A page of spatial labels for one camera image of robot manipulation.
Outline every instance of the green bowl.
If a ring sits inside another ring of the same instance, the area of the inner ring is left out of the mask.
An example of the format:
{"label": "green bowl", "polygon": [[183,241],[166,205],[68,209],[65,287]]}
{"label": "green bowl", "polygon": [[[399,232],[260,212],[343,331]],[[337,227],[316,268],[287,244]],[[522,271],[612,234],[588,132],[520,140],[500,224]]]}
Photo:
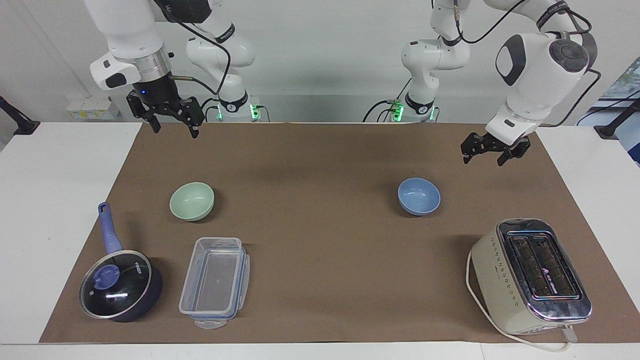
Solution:
{"label": "green bowl", "polygon": [[213,209],[213,189],[205,183],[182,185],[169,200],[169,208],[175,217],[198,221]]}

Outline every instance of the toaster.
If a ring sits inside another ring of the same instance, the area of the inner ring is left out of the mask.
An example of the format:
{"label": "toaster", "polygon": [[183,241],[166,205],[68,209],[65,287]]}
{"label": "toaster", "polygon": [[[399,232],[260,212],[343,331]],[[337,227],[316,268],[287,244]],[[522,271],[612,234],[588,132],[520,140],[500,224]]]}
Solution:
{"label": "toaster", "polygon": [[593,311],[553,229],[530,218],[504,220],[471,250],[488,314],[511,335],[583,323]]}

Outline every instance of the saucepan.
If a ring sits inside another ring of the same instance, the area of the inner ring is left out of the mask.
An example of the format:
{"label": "saucepan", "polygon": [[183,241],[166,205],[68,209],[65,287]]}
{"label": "saucepan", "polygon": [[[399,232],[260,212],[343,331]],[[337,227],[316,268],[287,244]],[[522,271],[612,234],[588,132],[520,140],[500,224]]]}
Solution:
{"label": "saucepan", "polygon": [[130,322],[146,314],[162,292],[162,275],[140,252],[122,250],[107,202],[98,205],[107,256],[87,271],[80,286],[80,305],[92,318]]}

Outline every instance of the blue bowl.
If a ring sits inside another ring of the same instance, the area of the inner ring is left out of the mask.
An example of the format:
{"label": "blue bowl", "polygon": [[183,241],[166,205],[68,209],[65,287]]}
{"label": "blue bowl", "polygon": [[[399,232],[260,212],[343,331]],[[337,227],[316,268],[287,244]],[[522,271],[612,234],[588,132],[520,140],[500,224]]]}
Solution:
{"label": "blue bowl", "polygon": [[440,192],[431,182],[412,177],[398,187],[398,199],[403,209],[417,217],[427,215],[440,206]]}

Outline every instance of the silver toaster top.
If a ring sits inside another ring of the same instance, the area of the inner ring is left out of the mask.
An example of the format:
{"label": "silver toaster top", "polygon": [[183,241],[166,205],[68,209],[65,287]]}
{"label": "silver toaster top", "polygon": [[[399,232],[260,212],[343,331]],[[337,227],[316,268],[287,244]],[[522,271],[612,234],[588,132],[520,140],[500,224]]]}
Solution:
{"label": "silver toaster top", "polygon": [[497,226],[511,275],[529,310],[548,322],[583,322],[592,307],[553,229],[537,219],[509,219]]}

